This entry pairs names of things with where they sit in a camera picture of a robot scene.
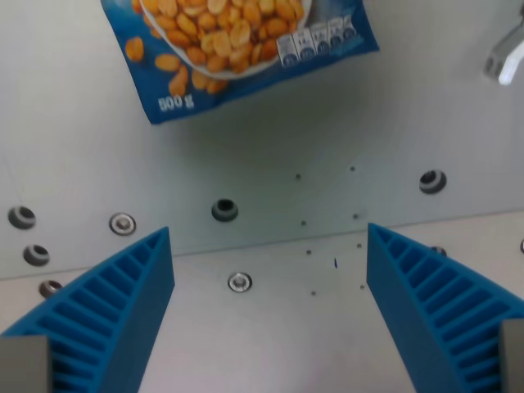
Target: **white bowl graphic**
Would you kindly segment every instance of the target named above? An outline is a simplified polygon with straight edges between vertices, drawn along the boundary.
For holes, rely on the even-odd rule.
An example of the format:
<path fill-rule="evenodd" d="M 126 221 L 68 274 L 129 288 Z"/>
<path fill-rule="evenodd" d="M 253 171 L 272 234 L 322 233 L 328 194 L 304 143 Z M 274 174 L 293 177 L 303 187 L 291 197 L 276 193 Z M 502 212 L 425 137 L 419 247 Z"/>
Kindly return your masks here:
<path fill-rule="evenodd" d="M 305 26 L 305 22 L 308 19 L 309 11 L 311 11 L 311 3 L 313 0 L 301 0 L 302 7 L 304 8 L 304 17 L 299 21 L 297 24 L 297 29 L 302 29 Z M 168 45 L 174 50 L 174 52 L 177 54 L 178 57 L 180 57 L 186 64 L 189 64 L 194 70 L 200 71 L 202 74 L 210 76 L 214 79 L 242 79 L 247 78 L 248 76 L 252 76 L 255 74 L 258 74 L 259 72 L 262 72 L 263 70 L 268 69 L 270 66 L 275 64 L 275 62 L 278 61 L 278 56 L 276 56 L 274 59 L 270 61 L 261 61 L 259 64 L 255 66 L 250 66 L 247 70 L 244 72 L 237 74 L 230 70 L 225 70 L 221 72 L 215 72 L 211 73 L 202 65 L 194 65 L 189 58 L 187 57 L 186 51 L 182 47 L 177 47 L 173 45 L 167 38 L 167 35 L 165 31 L 156 23 L 155 17 L 144 7 L 142 0 L 140 0 L 140 4 L 142 6 L 142 9 L 144 11 L 144 15 L 146 18 L 150 21 L 151 25 L 158 31 L 158 33 L 162 36 L 164 41 L 168 43 Z"/>

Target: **peanut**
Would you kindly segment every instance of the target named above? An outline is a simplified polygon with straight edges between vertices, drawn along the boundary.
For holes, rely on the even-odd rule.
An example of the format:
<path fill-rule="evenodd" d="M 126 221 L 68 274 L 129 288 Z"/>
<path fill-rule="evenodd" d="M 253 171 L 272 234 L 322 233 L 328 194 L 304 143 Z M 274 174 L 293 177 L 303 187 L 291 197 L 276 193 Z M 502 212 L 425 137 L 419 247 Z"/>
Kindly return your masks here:
<path fill-rule="evenodd" d="M 213 48 L 216 54 L 221 57 L 228 57 L 231 54 L 231 43 L 226 31 L 220 30 L 218 33 L 213 34 Z"/>
<path fill-rule="evenodd" d="M 144 42 L 140 37 L 128 39 L 125 43 L 125 54 L 130 61 L 141 61 L 144 58 Z"/>
<path fill-rule="evenodd" d="M 185 7 L 183 9 L 184 13 L 187 16 L 190 16 L 191 18 L 195 18 L 199 16 L 202 12 L 206 10 L 206 6 L 198 6 L 198 7 Z"/>
<path fill-rule="evenodd" d="M 200 41 L 200 48 L 206 55 L 210 55 L 215 52 L 215 47 L 213 47 L 213 34 L 207 34 L 202 37 L 202 40 Z"/>
<path fill-rule="evenodd" d="M 195 66 L 201 66 L 206 63 L 206 54 L 199 47 L 189 47 L 186 53 L 191 63 Z"/>
<path fill-rule="evenodd" d="M 275 12 L 275 1 L 259 0 L 259 7 L 263 15 L 270 16 Z"/>
<path fill-rule="evenodd" d="M 269 39 L 262 45 L 260 51 L 260 59 L 262 61 L 268 61 L 273 59 L 278 54 L 277 41 Z"/>
<path fill-rule="evenodd" d="M 251 27 L 247 20 L 238 20 L 229 33 L 229 39 L 233 47 L 241 47 L 249 43 Z"/>
<path fill-rule="evenodd" d="M 228 86 L 228 81 L 227 80 L 212 79 L 207 84 L 206 91 L 209 94 L 216 94 L 216 93 L 220 93 L 227 86 Z"/>
<path fill-rule="evenodd" d="M 244 45 L 243 47 L 240 47 L 238 49 L 235 49 L 231 52 L 231 55 L 229 55 L 229 65 L 236 67 L 245 60 L 249 59 L 249 55 L 251 54 L 251 51 L 253 50 L 253 44 L 248 43 L 247 45 Z"/>
<path fill-rule="evenodd" d="M 188 47 L 191 44 L 189 37 L 179 30 L 170 30 L 166 34 L 167 39 L 177 47 Z"/>
<path fill-rule="evenodd" d="M 177 28 L 177 24 L 174 21 L 174 19 L 171 19 L 171 18 L 169 18 L 167 16 L 158 15 L 155 18 L 155 22 L 161 29 L 164 29 L 164 30 L 176 29 Z"/>
<path fill-rule="evenodd" d="M 260 9 L 256 2 L 247 2 L 244 4 L 242 14 L 244 15 L 244 19 L 251 24 L 253 29 L 258 29 L 260 27 L 260 23 L 262 23 L 262 15 L 260 14 Z"/>
<path fill-rule="evenodd" d="M 187 35 L 197 35 L 197 25 L 193 23 L 189 16 L 186 14 L 178 14 L 177 16 L 178 27 Z"/>
<path fill-rule="evenodd" d="M 185 65 L 180 67 L 178 73 L 169 82 L 169 94 L 172 96 L 183 96 L 186 94 L 189 73 Z"/>
<path fill-rule="evenodd" d="M 228 0 L 207 0 L 207 9 L 212 14 L 218 15 L 228 4 Z"/>
<path fill-rule="evenodd" d="M 289 0 L 275 0 L 277 15 L 284 20 L 295 20 L 295 9 Z"/>
<path fill-rule="evenodd" d="M 131 7 L 133 8 L 133 11 L 135 11 L 137 14 L 143 13 L 142 4 L 140 4 L 140 0 L 132 0 Z"/>
<path fill-rule="evenodd" d="M 151 14 L 158 14 L 158 0 L 142 0 L 142 4 Z"/>
<path fill-rule="evenodd" d="M 197 70 L 193 70 L 191 74 L 191 81 L 193 83 L 193 87 L 196 90 L 204 90 L 210 81 L 210 77 L 202 74 L 201 72 L 198 72 Z"/>
<path fill-rule="evenodd" d="M 158 10 L 168 18 L 174 18 L 178 12 L 176 0 L 158 0 Z"/>
<path fill-rule="evenodd" d="M 228 65 L 227 59 L 218 55 L 213 55 L 207 61 L 207 70 L 211 73 L 222 71 Z"/>
<path fill-rule="evenodd" d="M 278 38 L 287 33 L 287 23 L 282 19 L 273 18 L 266 25 L 270 37 Z"/>
<path fill-rule="evenodd" d="M 216 27 L 216 19 L 210 12 L 204 12 L 198 16 L 198 27 L 204 30 L 213 30 Z"/>
<path fill-rule="evenodd" d="M 180 59 L 170 53 L 164 53 L 155 58 L 155 66 L 162 71 L 175 72 L 180 68 Z"/>
<path fill-rule="evenodd" d="M 290 4 L 295 10 L 296 20 L 301 20 L 304 17 L 304 6 L 302 6 L 300 0 L 290 0 Z"/>
<path fill-rule="evenodd" d="M 251 65 L 256 66 L 260 61 L 260 52 L 262 52 L 262 44 L 257 43 L 251 52 Z"/>

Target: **metal panel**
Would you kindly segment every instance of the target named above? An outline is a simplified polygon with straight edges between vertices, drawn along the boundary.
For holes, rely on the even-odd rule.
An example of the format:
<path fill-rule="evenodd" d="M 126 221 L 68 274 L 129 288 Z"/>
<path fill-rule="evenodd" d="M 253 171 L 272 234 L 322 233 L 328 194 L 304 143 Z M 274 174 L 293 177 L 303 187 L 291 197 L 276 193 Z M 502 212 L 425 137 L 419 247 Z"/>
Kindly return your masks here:
<path fill-rule="evenodd" d="M 20 199 L 3 187 L 0 206 L 38 223 L 0 237 L 0 277 L 87 267 L 163 225 L 187 254 L 524 208 L 524 78 L 481 72 L 520 6 L 369 0 L 378 54 L 151 127 L 98 0 L 7 2 L 0 162 Z M 423 195 L 435 168 L 449 185 Z M 220 197 L 231 224 L 211 217 Z M 134 236 L 109 231 L 116 211 Z M 51 255 L 40 270 L 19 256 L 33 243 Z"/>
<path fill-rule="evenodd" d="M 397 229 L 524 296 L 524 212 Z M 175 258 L 140 391 L 414 392 L 366 285 L 366 246 L 354 233 Z M 237 271 L 248 292 L 229 290 Z M 42 300 L 42 280 L 81 273 L 0 282 L 0 331 Z"/>

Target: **blue snack bag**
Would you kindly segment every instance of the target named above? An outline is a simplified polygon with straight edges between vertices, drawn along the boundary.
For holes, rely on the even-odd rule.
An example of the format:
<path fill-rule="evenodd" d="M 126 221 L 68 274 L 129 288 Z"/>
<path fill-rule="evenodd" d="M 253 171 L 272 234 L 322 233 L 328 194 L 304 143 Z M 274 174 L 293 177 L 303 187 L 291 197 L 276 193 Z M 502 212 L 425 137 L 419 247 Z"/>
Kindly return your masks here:
<path fill-rule="evenodd" d="M 378 50 L 362 0 L 102 0 L 152 124 Z"/>

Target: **nutrition label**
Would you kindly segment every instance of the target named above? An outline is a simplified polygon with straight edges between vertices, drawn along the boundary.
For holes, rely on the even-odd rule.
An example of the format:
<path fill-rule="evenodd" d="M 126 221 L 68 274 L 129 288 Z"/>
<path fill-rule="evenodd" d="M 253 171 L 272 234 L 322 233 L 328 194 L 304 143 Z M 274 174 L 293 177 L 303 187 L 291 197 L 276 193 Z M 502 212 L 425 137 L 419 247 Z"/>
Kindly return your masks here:
<path fill-rule="evenodd" d="M 343 42 L 356 37 L 357 31 L 351 15 L 337 17 L 326 23 L 317 23 L 309 28 L 287 34 L 277 40 L 278 55 L 282 66 L 291 67 L 329 53 Z"/>

